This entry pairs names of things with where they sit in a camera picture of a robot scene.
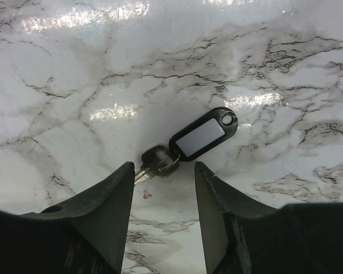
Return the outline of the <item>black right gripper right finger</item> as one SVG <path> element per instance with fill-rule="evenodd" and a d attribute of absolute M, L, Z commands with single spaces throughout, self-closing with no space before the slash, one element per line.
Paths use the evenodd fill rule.
<path fill-rule="evenodd" d="M 275 209 L 194 170 L 207 273 L 343 273 L 343 202 Z"/>

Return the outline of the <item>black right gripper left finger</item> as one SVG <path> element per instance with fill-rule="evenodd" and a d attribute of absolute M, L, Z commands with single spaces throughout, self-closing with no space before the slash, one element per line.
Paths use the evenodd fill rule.
<path fill-rule="evenodd" d="M 0 211 L 0 273 L 121 273 L 134 164 L 42 212 Z"/>

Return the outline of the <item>black key tag with key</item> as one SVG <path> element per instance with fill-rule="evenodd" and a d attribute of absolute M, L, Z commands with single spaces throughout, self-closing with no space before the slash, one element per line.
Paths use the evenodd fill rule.
<path fill-rule="evenodd" d="M 168 145 L 156 144 L 142 156 L 142 166 L 135 173 L 137 185 L 153 177 L 166 178 L 180 162 L 191 162 L 231 138 L 238 129 L 237 115 L 227 107 L 217 107 L 181 131 L 174 134 Z"/>

